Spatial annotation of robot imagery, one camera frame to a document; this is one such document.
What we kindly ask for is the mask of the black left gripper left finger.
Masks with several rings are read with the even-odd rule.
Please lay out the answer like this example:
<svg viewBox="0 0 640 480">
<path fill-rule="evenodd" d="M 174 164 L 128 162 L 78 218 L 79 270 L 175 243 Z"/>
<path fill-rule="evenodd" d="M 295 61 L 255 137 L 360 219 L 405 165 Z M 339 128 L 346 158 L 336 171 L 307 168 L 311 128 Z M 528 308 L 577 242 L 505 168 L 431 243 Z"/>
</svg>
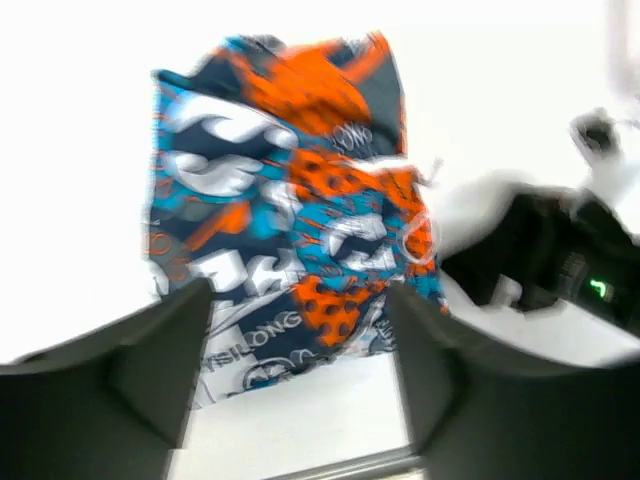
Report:
<svg viewBox="0 0 640 480">
<path fill-rule="evenodd" d="M 1 368 L 4 479 L 164 479 L 181 447 L 214 292 L 163 301 Z"/>
</svg>

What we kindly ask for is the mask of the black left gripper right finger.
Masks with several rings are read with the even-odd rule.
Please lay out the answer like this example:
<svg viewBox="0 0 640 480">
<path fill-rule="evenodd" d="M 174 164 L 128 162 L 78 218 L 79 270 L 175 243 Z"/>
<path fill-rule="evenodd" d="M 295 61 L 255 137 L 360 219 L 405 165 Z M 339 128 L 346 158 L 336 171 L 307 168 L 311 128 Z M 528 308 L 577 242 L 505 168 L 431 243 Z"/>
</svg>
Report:
<svg viewBox="0 0 640 480">
<path fill-rule="evenodd" d="M 639 362 L 575 367 L 490 338 L 393 284 L 412 449 L 433 479 L 635 479 Z"/>
</svg>

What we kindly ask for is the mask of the colourful patterned shorts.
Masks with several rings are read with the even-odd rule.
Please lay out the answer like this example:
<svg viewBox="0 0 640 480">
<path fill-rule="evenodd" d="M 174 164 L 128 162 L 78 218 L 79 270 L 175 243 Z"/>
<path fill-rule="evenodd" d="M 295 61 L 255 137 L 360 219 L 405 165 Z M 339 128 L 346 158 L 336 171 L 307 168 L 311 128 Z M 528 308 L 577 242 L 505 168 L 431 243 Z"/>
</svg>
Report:
<svg viewBox="0 0 640 480">
<path fill-rule="evenodd" d="M 382 34 L 236 36 L 156 79 L 148 257 L 160 295 L 215 292 L 194 408 L 393 351 L 393 282 L 446 306 Z"/>
</svg>

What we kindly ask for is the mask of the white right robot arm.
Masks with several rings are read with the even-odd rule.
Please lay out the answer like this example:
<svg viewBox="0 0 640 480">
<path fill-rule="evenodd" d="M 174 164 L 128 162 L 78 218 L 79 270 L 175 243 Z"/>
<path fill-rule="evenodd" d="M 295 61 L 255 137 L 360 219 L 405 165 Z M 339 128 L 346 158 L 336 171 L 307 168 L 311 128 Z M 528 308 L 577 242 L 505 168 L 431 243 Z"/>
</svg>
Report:
<svg viewBox="0 0 640 480">
<path fill-rule="evenodd" d="M 452 317 L 501 344 L 575 368 L 639 357 L 639 33 L 635 1 L 607 5 L 612 83 L 629 113 L 572 120 L 589 167 L 576 188 L 517 171 L 437 203 Z"/>
</svg>

